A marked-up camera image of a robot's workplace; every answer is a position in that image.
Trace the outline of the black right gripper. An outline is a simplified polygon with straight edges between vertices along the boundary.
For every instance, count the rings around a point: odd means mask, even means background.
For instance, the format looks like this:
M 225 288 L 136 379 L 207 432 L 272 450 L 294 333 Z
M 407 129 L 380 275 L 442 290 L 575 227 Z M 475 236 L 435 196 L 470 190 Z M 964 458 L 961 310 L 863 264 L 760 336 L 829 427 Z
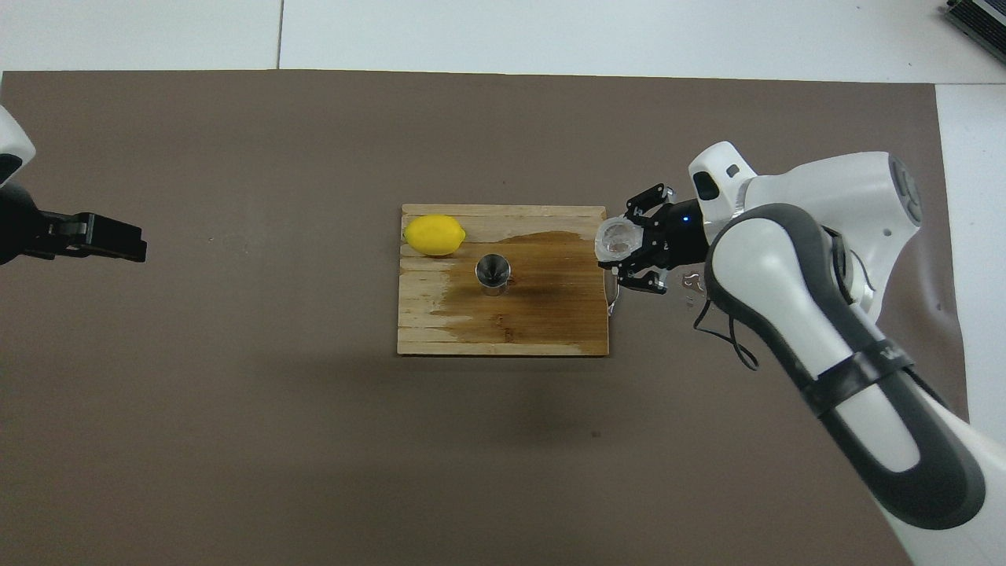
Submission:
M 656 247 L 651 265 L 608 262 L 607 270 L 618 287 L 664 295 L 670 270 L 700 264 L 707 258 L 709 244 L 699 200 L 675 203 L 676 197 L 672 187 L 657 183 L 626 200 L 629 221 L 653 222 Z

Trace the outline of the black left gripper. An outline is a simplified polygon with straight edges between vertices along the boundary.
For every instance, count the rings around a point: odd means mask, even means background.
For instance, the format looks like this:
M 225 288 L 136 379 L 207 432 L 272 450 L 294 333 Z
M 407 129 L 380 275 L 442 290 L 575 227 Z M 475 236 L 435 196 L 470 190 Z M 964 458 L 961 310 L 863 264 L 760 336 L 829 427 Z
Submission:
M 85 212 L 64 215 L 40 211 L 26 189 L 0 187 L 0 265 L 28 257 L 101 257 L 144 263 L 147 241 L 132 223 Z

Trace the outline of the small clear glass cup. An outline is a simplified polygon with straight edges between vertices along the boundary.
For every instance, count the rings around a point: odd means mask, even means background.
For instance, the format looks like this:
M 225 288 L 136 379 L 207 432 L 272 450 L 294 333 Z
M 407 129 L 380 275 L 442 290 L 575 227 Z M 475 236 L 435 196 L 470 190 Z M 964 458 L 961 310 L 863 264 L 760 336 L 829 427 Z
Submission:
M 625 216 L 606 219 L 600 224 L 594 237 L 594 255 L 597 262 L 626 260 L 642 246 L 643 236 L 643 226 Z

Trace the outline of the steel double jigger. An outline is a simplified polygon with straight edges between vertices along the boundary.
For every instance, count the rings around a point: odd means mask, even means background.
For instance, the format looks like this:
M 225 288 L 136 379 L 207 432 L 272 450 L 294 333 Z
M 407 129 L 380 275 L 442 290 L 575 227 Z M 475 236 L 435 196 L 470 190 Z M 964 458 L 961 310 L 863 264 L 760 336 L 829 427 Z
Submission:
M 503 255 L 491 253 L 483 255 L 475 265 L 475 279 L 482 294 L 499 297 L 506 293 L 512 277 L 510 262 Z

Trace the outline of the wooden cutting board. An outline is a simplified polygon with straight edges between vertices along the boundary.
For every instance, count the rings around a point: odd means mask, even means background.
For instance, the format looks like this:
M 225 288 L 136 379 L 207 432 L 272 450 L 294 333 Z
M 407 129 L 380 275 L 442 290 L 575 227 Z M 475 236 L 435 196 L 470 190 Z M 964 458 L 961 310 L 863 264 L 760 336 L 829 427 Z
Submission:
M 400 247 L 398 353 L 448 357 L 604 357 L 608 300 L 594 257 L 604 207 L 405 204 L 402 224 L 450 215 L 467 232 L 442 258 Z M 483 255 L 511 264 L 508 290 L 482 294 Z

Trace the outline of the yellow lemon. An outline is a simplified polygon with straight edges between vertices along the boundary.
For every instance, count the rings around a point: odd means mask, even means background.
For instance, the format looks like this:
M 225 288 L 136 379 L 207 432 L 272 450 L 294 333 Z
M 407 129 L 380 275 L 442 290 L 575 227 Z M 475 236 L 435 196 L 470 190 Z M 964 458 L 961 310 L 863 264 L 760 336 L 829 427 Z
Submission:
M 467 232 L 450 215 L 422 215 L 407 223 L 403 240 L 423 255 L 450 255 L 459 250 Z

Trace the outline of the brown paper table mat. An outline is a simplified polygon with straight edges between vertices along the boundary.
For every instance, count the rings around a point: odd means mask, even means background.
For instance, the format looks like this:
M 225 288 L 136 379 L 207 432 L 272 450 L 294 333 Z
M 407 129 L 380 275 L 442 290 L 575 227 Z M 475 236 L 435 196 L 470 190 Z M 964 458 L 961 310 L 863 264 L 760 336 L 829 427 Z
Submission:
M 619 298 L 607 358 L 399 357 L 404 204 L 600 205 L 729 140 L 905 161 L 880 326 L 967 415 L 935 88 L 390 72 L 4 72 L 40 208 L 143 264 L 0 267 L 0 566 L 909 566 L 751 331 Z

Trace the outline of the grey ribbed device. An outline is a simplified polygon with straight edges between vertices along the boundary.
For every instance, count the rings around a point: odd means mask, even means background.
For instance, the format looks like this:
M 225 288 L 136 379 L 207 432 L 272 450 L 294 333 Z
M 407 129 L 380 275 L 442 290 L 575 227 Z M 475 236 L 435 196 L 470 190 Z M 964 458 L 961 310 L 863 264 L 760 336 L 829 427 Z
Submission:
M 966 35 L 1006 48 L 1006 0 L 946 0 L 945 14 Z

